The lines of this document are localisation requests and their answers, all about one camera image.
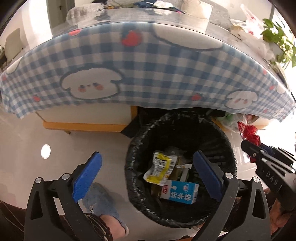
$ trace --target blue slipper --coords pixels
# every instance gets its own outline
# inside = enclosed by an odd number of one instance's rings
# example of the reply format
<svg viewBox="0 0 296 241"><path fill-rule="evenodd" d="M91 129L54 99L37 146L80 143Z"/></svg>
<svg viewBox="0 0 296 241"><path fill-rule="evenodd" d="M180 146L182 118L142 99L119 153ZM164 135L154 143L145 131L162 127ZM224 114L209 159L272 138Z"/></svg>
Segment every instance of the blue slipper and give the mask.
<svg viewBox="0 0 296 241"><path fill-rule="evenodd" d="M126 235L129 234L129 229L123 221L119 219L119 214L114 207L114 202L111 196L106 192L103 186L99 183L92 183L85 197L82 199L85 208L92 214L101 216L109 215L116 218L121 226L125 229Z"/></svg>

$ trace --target blue milk carton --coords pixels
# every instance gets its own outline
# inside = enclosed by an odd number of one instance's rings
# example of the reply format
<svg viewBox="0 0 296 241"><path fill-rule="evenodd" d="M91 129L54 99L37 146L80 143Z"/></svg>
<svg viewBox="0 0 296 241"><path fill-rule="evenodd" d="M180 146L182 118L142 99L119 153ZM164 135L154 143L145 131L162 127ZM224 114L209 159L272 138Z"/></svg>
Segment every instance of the blue milk carton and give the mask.
<svg viewBox="0 0 296 241"><path fill-rule="evenodd" d="M182 202L195 203L198 193L198 183L167 180L161 191L161 198Z"/></svg>

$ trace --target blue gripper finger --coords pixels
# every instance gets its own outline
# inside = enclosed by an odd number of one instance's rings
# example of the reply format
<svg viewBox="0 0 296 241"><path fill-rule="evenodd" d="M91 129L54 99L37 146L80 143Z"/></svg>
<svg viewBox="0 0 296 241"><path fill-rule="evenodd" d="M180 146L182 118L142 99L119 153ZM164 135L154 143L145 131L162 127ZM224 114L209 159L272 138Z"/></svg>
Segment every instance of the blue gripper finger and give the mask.
<svg viewBox="0 0 296 241"><path fill-rule="evenodd" d="M88 159L79 177L77 177L73 183L72 197L76 203L85 197L90 185L96 178L96 175L98 174L101 167L102 156L100 153L94 152Z"/></svg>
<svg viewBox="0 0 296 241"><path fill-rule="evenodd" d="M193 154L193 165L203 181L211 198L215 198L218 202L223 196L223 175L224 173L215 163L205 157L202 151Z"/></svg>

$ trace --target beige chair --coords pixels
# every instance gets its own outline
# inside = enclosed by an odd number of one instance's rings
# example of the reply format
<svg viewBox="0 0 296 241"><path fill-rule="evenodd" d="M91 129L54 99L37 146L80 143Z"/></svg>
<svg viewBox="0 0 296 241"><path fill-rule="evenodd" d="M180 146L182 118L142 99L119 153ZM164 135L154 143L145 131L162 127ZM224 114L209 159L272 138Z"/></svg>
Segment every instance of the beige chair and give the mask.
<svg viewBox="0 0 296 241"><path fill-rule="evenodd" d="M5 56L7 58L7 63L10 63L13 58L15 58L23 49L23 44L20 39L20 29L14 30L5 42Z"/></svg>

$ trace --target person's foot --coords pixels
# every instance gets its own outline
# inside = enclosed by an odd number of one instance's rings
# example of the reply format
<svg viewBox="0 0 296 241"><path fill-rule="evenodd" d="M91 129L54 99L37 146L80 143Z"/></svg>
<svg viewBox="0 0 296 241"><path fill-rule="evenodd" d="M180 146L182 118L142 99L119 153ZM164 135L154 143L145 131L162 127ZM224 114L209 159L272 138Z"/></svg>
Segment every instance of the person's foot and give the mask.
<svg viewBox="0 0 296 241"><path fill-rule="evenodd" d="M113 199L101 184L92 183L82 199L82 203L90 213L99 216L106 223L111 230L113 239L129 234L128 227L119 219Z"/></svg>

